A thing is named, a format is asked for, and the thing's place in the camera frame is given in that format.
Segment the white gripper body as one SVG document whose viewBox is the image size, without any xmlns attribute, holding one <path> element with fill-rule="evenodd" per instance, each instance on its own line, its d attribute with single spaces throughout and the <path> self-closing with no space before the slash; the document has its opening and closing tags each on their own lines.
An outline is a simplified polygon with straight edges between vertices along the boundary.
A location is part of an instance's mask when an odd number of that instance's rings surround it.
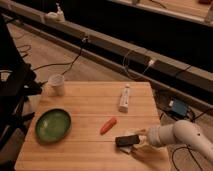
<svg viewBox="0 0 213 171">
<path fill-rule="evenodd" d="M 150 127 L 146 133 L 147 142 L 154 147 L 163 146 L 163 143 L 160 140 L 158 129 L 158 126 Z"/>
</svg>

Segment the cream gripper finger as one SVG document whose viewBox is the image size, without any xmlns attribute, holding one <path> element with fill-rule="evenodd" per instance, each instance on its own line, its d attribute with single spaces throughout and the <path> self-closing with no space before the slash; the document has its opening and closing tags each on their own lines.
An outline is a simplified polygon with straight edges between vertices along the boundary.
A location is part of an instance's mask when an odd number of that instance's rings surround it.
<svg viewBox="0 0 213 171">
<path fill-rule="evenodd" d="M 146 134 L 147 134 L 147 131 L 145 129 L 141 129 L 141 130 L 133 132 L 133 135 L 137 135 L 139 138 L 139 142 L 135 143 L 134 147 L 140 147 L 146 143 L 146 139 L 147 139 Z"/>
</svg>

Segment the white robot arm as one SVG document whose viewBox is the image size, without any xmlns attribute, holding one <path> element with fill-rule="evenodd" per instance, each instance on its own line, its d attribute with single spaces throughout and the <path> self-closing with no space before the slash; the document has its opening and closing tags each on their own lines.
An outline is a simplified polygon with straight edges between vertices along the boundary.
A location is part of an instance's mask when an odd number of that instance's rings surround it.
<svg viewBox="0 0 213 171">
<path fill-rule="evenodd" d="M 141 142 L 133 147 L 139 149 L 148 145 L 160 148 L 172 144 L 189 145 L 213 165 L 213 143 L 197 124 L 186 120 L 150 127 L 142 136 Z"/>
</svg>

